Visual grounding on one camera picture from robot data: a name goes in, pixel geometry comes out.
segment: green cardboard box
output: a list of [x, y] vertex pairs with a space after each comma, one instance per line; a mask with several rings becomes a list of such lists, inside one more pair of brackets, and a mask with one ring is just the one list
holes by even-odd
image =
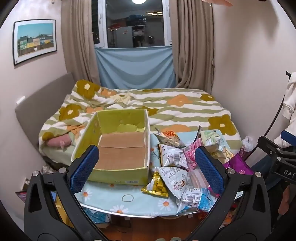
[[71, 160], [90, 146], [99, 147], [99, 160], [88, 180], [146, 185], [150, 162], [150, 127], [146, 109], [104, 110], [88, 123]]

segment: blue gripper pad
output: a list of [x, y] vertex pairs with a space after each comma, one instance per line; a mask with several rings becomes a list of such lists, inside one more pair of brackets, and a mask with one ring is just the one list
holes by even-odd
[[291, 133], [287, 131], [281, 132], [281, 138], [288, 142], [291, 146], [296, 146], [296, 136], [292, 135]]
[[[214, 159], [204, 147], [198, 147], [196, 149], [195, 161], [200, 167], [214, 193], [221, 195], [224, 192], [227, 178], [227, 176], [225, 176], [225, 168], [222, 163], [220, 163], [219, 160]], [[217, 166], [220, 171], [224, 171], [224, 178], [217, 170]]]
[[75, 194], [82, 190], [90, 173], [92, 172], [94, 166], [98, 162], [98, 159], [99, 149], [98, 147], [93, 146], [93, 148], [89, 151], [87, 156], [81, 161], [81, 164], [70, 178], [70, 190], [72, 194]]

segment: window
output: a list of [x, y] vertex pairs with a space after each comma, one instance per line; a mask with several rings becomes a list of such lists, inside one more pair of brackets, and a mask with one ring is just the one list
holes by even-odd
[[133, 48], [170, 45], [168, 2], [169, 0], [92, 0], [95, 46]]

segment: window glass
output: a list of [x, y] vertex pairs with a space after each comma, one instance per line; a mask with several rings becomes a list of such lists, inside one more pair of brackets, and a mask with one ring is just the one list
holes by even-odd
[[94, 44], [100, 43], [99, 18], [98, 18], [98, 0], [91, 0], [92, 32]]
[[162, 0], [138, 1], [106, 0], [108, 48], [165, 45]]

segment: ceiling light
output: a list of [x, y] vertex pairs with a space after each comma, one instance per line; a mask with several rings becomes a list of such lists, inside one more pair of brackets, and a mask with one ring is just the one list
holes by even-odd
[[133, 3], [135, 4], [142, 4], [144, 2], [146, 2], [147, 0], [132, 0]]

